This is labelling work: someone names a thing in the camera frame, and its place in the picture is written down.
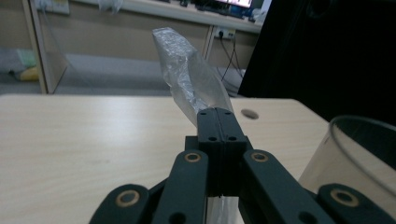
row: wrapped object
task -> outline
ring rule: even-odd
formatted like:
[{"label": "wrapped object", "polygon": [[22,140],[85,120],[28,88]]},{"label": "wrapped object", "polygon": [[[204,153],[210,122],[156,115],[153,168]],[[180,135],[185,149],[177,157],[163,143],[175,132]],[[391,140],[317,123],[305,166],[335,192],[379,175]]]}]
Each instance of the wrapped object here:
[{"label": "wrapped object", "polygon": [[153,30],[163,78],[176,104],[196,126],[197,113],[209,107],[233,111],[217,72],[189,41],[171,28]]}]

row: wooden table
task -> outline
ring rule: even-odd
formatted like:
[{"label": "wooden table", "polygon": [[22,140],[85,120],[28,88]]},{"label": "wooden table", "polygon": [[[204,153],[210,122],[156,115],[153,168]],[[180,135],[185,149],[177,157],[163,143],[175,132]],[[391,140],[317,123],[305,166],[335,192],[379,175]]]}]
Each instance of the wooden table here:
[{"label": "wooden table", "polygon": [[[298,178],[327,122],[294,100],[232,103],[252,145]],[[165,179],[185,135],[196,128],[172,98],[0,96],[1,223],[88,223],[114,188]]]}]

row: floor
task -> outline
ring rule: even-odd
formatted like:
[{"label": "floor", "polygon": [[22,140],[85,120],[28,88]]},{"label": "floor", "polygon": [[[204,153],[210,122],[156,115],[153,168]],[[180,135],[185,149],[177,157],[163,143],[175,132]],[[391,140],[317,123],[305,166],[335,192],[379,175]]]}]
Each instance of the floor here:
[{"label": "floor", "polygon": [[[54,94],[170,96],[159,62],[67,54],[69,66]],[[19,81],[23,71],[15,49],[0,49],[0,94],[40,94],[38,81]],[[238,97],[242,73],[233,68],[213,69],[231,97]]]}]

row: transparent plastic container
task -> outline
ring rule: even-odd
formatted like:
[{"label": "transparent plastic container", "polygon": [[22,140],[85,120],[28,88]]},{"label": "transparent plastic container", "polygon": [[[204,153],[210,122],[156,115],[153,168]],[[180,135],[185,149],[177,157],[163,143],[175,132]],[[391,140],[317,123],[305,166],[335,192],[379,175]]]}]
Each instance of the transparent plastic container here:
[{"label": "transparent plastic container", "polygon": [[300,184],[315,193],[326,184],[363,193],[396,219],[396,127],[357,116],[340,116],[308,163]]}]

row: plastic bag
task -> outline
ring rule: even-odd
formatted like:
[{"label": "plastic bag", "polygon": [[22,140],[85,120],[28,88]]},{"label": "plastic bag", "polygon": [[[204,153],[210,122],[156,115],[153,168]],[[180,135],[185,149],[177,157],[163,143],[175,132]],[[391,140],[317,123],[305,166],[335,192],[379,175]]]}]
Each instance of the plastic bag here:
[{"label": "plastic bag", "polygon": [[[216,71],[189,41],[171,28],[153,30],[163,78],[176,104],[196,126],[197,114],[209,107],[233,111],[230,97]],[[234,224],[237,198],[210,198],[207,223]]]},{"label": "plastic bag", "polygon": [[123,0],[98,0],[99,10],[107,11],[111,9],[113,14],[120,11],[122,7]]},{"label": "plastic bag", "polygon": [[263,24],[266,16],[267,16],[267,12],[262,11],[259,8],[253,9],[251,13],[251,17],[255,20],[256,24]]}]

